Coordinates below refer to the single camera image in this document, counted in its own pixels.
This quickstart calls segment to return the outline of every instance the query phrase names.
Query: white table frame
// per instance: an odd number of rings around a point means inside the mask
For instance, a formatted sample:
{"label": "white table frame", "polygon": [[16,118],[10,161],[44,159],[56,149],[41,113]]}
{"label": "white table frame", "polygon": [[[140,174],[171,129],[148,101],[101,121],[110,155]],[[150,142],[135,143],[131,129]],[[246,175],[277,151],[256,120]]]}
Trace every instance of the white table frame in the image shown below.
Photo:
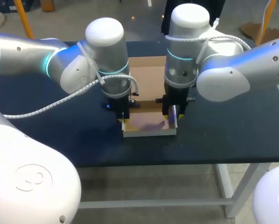
{"label": "white table frame", "polygon": [[270,164],[251,163],[235,192],[232,188],[227,165],[216,164],[215,171],[223,198],[81,202],[79,209],[225,205],[226,217],[235,218]]}

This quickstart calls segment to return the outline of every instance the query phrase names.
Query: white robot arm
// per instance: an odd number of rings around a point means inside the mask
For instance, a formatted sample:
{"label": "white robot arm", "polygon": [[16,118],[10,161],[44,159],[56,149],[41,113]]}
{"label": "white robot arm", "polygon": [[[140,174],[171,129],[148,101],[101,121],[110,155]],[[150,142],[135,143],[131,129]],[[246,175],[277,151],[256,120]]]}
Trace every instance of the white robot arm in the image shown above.
{"label": "white robot arm", "polygon": [[188,90],[223,102],[245,92],[279,84],[279,39],[251,49],[244,41],[209,25],[209,13],[195,4],[172,12],[165,71],[167,105],[185,112]]}
{"label": "white robot arm", "polygon": [[0,113],[0,224],[69,224],[80,197],[73,164]]}
{"label": "white robot arm", "polygon": [[[68,94],[79,89],[82,93],[97,76],[117,117],[124,113],[127,118],[134,79],[123,34],[122,25],[112,18],[93,21],[86,39],[70,48],[57,39],[0,33],[0,76],[45,75]],[[16,129],[0,113],[0,224],[69,224],[80,198],[81,183],[73,164]]]}
{"label": "white robot arm", "polygon": [[234,56],[206,60],[197,78],[198,92],[222,102],[242,93],[279,84],[279,39]]}

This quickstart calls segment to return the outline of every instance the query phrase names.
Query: gray floor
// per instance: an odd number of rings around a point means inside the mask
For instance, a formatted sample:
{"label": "gray floor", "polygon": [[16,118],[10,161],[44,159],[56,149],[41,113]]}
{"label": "gray floor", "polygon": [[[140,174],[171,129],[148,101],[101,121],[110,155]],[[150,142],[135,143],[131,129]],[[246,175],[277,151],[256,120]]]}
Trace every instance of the gray floor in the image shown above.
{"label": "gray floor", "polygon": [[[55,0],[56,11],[43,13],[37,8],[28,13],[36,38],[55,37],[63,41],[84,38],[86,26],[99,17],[118,19],[128,41],[163,38],[160,25],[165,0]],[[218,29],[242,37],[238,27],[248,21],[261,22],[268,0],[226,0]],[[7,14],[0,31],[25,37],[18,14]],[[279,28],[279,1],[272,15],[271,28]],[[228,165],[235,188],[248,164]],[[127,200],[186,197],[217,197],[218,189],[211,165],[180,165],[119,168],[83,168],[82,201]],[[234,224],[217,207],[175,207],[140,209],[80,210],[74,224]],[[255,224],[251,197],[236,218],[237,224]]]}

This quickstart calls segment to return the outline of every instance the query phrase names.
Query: cardboard tray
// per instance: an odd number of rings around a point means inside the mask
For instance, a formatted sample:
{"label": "cardboard tray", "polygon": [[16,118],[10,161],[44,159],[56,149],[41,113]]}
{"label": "cardboard tray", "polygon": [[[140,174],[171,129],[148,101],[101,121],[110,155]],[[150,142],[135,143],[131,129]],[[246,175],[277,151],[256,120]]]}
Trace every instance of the cardboard tray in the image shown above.
{"label": "cardboard tray", "polygon": [[165,61],[165,56],[129,58],[131,75],[139,84],[139,96],[132,98],[141,107],[131,108],[130,118],[122,121],[124,137],[177,134],[176,107],[172,106],[166,119],[162,115],[162,104],[155,101],[165,94]]}

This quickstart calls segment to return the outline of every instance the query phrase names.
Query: screw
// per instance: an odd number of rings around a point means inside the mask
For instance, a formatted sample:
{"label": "screw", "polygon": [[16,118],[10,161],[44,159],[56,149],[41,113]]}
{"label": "screw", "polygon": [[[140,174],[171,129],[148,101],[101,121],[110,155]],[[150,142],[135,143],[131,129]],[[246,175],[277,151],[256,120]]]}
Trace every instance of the screw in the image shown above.
{"label": "screw", "polygon": [[66,220],[65,216],[60,216],[60,223],[62,223],[62,224],[65,223],[65,220]]}

